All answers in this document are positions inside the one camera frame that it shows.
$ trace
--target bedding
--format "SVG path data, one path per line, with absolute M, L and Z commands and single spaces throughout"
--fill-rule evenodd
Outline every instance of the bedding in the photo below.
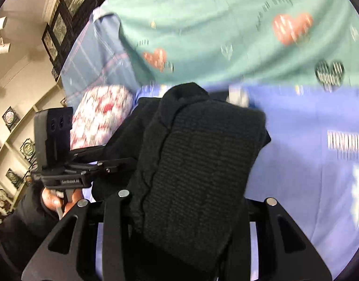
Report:
M 230 79 L 359 86 L 349 0 L 106 0 L 136 75 L 159 84 Z
M 75 41 L 61 71 L 67 105 L 77 109 L 87 90 L 97 86 L 122 85 L 136 93 L 149 80 L 139 82 L 130 59 L 119 41 L 119 18 L 99 8 Z
M 165 85 L 146 86 L 136 98 L 161 97 Z M 242 89 L 263 110 L 272 141 L 251 170 L 246 198 L 274 197 L 330 269 L 333 279 L 359 248 L 359 88 L 211 85 L 218 99 Z M 256 231 L 251 229 L 252 280 L 258 278 Z
M 132 94 L 123 86 L 88 90 L 72 119 L 70 149 L 106 144 L 130 114 L 132 103 Z

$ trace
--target floral pillow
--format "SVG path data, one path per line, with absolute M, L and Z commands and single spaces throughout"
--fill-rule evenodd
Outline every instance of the floral pillow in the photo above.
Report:
M 130 114 L 133 95 L 120 85 L 88 90 L 72 119 L 70 148 L 106 144 Z

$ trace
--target black heart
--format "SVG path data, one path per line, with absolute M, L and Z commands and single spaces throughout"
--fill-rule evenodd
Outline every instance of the black heart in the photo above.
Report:
M 340 61 L 334 61 L 332 68 L 329 67 L 325 60 L 319 61 L 315 66 L 315 75 L 317 80 L 326 89 L 334 90 L 342 84 L 345 68 Z

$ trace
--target hand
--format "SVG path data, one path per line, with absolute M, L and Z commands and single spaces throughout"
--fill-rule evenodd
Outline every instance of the hand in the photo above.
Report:
M 57 207 L 61 207 L 63 204 L 62 199 L 60 199 L 58 196 L 55 196 L 54 194 L 50 193 L 50 190 L 47 188 L 44 188 L 41 194 L 43 203 L 45 206 L 47 206 L 48 209 L 52 211 L 56 211 Z M 64 208 L 64 215 L 69 212 L 69 210 L 81 199 L 83 199 L 83 193 L 82 189 L 76 189 L 74 193 L 72 194 L 72 202 L 68 202 Z

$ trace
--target black knit pouch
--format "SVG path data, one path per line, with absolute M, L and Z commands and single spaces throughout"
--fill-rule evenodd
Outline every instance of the black knit pouch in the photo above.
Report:
M 137 280 L 207 280 L 233 229 L 269 141 L 265 115 L 210 100 L 196 84 L 170 89 L 144 132 L 131 178 Z M 249 223 L 246 219 L 246 259 Z

